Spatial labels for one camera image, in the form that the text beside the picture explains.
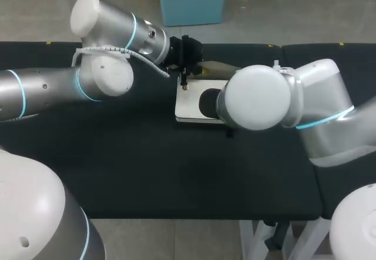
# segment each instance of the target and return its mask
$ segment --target gray floor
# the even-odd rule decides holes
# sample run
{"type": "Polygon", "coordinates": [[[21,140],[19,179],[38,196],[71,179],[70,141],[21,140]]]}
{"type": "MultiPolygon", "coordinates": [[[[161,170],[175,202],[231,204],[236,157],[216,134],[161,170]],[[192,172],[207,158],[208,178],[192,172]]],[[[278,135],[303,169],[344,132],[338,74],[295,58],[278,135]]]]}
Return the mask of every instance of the gray floor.
{"type": "MultiPolygon", "coordinates": [[[[156,0],[109,1],[162,25],[156,0]]],[[[0,0],[0,41],[79,41],[69,28],[74,2],[0,0]]],[[[376,42],[375,22],[375,0],[226,0],[222,24],[167,32],[189,34],[204,43],[376,42]]],[[[109,260],[241,258],[235,221],[93,221],[106,242],[109,260]]]]}

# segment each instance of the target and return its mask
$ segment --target yellow tape marker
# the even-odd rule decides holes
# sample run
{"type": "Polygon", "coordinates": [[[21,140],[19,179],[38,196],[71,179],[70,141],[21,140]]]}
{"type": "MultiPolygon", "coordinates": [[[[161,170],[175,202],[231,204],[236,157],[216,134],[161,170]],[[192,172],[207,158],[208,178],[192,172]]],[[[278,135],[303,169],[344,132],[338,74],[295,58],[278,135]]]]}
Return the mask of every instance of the yellow tape marker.
{"type": "Polygon", "coordinates": [[[210,74],[210,71],[206,68],[202,68],[202,74],[203,75],[207,75],[207,74],[210,74]]]}

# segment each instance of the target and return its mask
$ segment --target black table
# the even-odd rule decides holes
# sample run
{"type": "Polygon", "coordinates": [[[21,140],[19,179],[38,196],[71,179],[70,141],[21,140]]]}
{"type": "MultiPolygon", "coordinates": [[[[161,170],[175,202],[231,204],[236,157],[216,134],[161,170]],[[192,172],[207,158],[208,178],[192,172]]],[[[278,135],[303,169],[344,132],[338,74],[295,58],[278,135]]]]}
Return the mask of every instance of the black table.
{"type": "MultiPolygon", "coordinates": [[[[0,69],[64,67],[80,44],[0,43],[0,69]]],[[[206,60],[273,65],[270,45],[205,45],[206,60]]],[[[314,167],[298,134],[237,131],[174,117],[176,78],[132,61],[125,96],[60,106],[0,124],[9,152],[53,169],[91,218],[313,220],[322,215],[314,167]]]]}

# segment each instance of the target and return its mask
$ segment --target blue storage container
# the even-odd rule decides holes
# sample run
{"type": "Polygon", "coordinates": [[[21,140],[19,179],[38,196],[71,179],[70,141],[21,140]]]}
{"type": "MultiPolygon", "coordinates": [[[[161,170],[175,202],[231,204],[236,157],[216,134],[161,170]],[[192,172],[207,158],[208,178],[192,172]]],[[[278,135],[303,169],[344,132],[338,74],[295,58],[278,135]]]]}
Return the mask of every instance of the blue storage container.
{"type": "Polygon", "coordinates": [[[160,0],[165,26],[216,24],[222,21],[224,0],[160,0]]]}

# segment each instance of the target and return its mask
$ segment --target white spiral cable wrap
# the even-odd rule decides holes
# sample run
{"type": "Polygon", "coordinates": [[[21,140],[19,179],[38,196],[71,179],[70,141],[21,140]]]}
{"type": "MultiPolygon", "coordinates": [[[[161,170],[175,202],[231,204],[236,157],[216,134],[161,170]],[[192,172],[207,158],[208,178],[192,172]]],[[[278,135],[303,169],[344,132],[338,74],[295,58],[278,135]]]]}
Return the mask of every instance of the white spiral cable wrap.
{"type": "Polygon", "coordinates": [[[80,55],[80,54],[95,54],[95,52],[98,52],[100,54],[104,54],[106,56],[111,56],[111,57],[114,57],[114,58],[125,58],[125,57],[114,55],[114,54],[109,54],[107,52],[120,52],[120,53],[129,54],[129,55],[141,60],[142,62],[148,64],[155,71],[157,71],[159,74],[161,74],[161,76],[163,76],[165,78],[170,77],[170,75],[168,73],[166,73],[165,71],[158,68],[157,65],[155,65],[152,61],[146,59],[144,56],[138,54],[137,52],[132,51],[132,50],[128,50],[128,49],[125,49],[125,48],[121,48],[121,47],[115,47],[115,46],[78,48],[78,49],[76,49],[76,53],[74,54],[73,59],[72,59],[72,67],[76,65],[78,55],[80,55]]]}

